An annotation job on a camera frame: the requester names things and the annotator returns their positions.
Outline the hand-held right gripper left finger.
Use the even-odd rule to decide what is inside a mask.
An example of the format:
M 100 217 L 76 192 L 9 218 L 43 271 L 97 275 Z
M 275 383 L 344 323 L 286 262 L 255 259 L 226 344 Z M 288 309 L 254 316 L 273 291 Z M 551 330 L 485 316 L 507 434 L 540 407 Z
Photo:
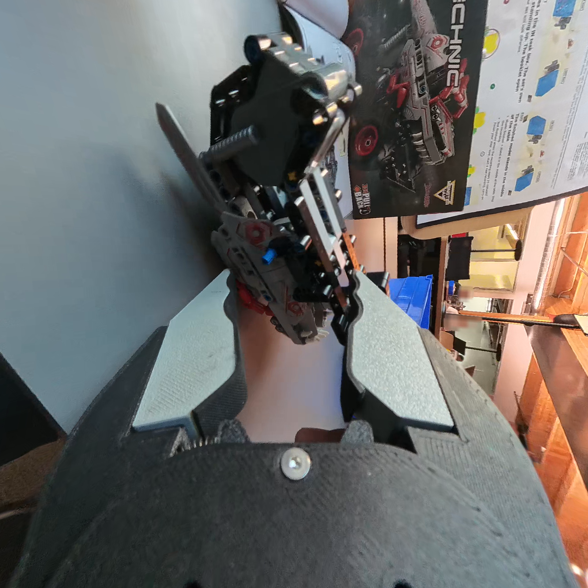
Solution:
M 216 437 L 247 400 L 235 279 L 221 272 L 169 323 L 137 408 L 138 432 L 181 427 Z

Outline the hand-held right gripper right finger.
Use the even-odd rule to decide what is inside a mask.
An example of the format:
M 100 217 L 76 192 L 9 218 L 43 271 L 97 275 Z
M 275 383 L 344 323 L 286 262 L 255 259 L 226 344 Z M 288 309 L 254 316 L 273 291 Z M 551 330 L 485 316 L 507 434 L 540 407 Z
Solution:
M 414 448 L 411 430 L 458 434 L 424 330 L 367 275 L 354 272 L 342 364 L 341 409 L 376 443 Z

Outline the grey black lego vehicle model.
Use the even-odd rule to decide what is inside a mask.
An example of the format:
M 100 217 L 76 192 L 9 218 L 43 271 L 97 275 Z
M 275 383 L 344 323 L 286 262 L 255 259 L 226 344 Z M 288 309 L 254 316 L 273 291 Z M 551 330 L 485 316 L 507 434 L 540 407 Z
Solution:
M 250 35 L 244 53 L 247 64 L 211 90 L 207 150 L 157 102 L 159 126 L 220 219 L 211 241 L 242 304 L 298 345 L 331 319 L 346 346 L 362 266 L 325 163 L 362 88 L 287 33 Z

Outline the dark lego set box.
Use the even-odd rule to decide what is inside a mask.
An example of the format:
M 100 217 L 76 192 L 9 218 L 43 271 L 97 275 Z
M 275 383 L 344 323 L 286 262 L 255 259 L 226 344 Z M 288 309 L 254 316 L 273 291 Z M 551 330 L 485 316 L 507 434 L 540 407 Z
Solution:
M 487 1 L 351 1 L 354 219 L 465 207 Z

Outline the open lego instruction booklet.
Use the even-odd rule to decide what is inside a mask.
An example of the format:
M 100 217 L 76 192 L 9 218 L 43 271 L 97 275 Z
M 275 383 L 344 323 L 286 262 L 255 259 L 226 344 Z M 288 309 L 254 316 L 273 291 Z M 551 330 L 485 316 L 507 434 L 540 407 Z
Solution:
M 355 57 L 351 50 L 330 32 L 307 19 L 284 1 L 278 2 L 283 29 L 303 50 L 320 63 L 337 63 L 350 74 L 356 74 Z M 342 193 L 339 208 L 345 219 L 352 217 L 352 191 L 349 173 L 349 125 L 346 121 L 322 166 L 328 170 L 330 181 Z

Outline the person's right hand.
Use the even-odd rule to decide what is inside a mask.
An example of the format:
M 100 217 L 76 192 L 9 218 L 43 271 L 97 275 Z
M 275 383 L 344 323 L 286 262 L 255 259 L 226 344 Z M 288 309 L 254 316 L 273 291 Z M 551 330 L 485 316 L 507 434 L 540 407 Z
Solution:
M 295 435 L 295 443 L 339 443 L 345 432 L 346 429 L 301 428 Z

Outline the blue plastic bin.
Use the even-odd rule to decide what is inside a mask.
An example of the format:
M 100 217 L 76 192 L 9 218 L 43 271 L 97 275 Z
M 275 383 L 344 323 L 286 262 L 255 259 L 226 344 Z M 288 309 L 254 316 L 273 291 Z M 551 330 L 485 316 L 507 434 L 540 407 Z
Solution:
M 388 281 L 392 301 L 417 325 L 429 329 L 433 275 L 391 278 Z

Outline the wooden counter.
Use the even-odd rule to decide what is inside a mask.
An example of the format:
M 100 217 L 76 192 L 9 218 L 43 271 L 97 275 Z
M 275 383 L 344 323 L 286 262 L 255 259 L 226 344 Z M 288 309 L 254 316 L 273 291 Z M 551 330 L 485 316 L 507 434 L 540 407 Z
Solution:
M 554 214 L 532 313 L 587 318 L 587 192 L 557 202 Z M 539 326 L 527 334 L 532 358 L 515 423 L 587 587 L 587 335 Z

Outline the white printed paper sheet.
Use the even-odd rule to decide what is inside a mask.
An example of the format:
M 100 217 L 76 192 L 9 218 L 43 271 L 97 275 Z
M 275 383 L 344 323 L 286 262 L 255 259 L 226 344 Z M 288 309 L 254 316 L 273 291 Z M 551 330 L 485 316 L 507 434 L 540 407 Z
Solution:
M 464 215 L 587 190 L 587 1 L 490 1 Z

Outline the black round pedestal table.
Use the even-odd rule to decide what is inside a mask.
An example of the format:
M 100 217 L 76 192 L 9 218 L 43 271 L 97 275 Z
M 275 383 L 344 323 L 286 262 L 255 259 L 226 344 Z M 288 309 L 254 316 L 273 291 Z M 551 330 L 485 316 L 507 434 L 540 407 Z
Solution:
M 517 239 L 512 247 L 495 247 L 491 249 L 472 249 L 472 255 L 481 255 L 480 261 L 519 262 L 523 254 L 524 242 Z

